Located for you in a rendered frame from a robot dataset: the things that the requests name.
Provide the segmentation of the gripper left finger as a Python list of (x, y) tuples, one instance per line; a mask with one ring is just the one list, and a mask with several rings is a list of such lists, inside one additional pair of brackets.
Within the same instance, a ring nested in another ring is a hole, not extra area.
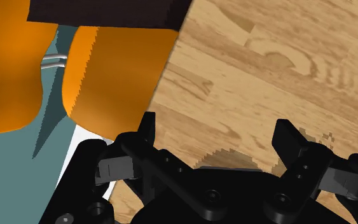
[(154, 112), (145, 112), (136, 132), (114, 143), (79, 143), (39, 224), (117, 224), (114, 207), (103, 198), (109, 184), (122, 180), (144, 207), (131, 224), (217, 223), (228, 216), (224, 190), (209, 185), (168, 150), (157, 150)]

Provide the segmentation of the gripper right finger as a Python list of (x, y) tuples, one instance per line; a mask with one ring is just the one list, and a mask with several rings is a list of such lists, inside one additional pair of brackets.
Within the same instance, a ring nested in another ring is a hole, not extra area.
[(264, 212), (275, 224), (349, 224), (319, 202), (333, 193), (358, 224), (358, 153), (347, 159), (308, 141), (287, 119), (278, 119), (272, 146), (286, 167), (266, 196)]

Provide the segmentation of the orange chair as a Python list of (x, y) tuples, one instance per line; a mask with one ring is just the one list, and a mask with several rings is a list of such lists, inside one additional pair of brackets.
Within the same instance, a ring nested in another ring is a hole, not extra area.
[(74, 29), (58, 95), (75, 123), (114, 139), (135, 131), (179, 31), (30, 22), (30, 0), (0, 0), (0, 133), (41, 108), (41, 61), (61, 27)]

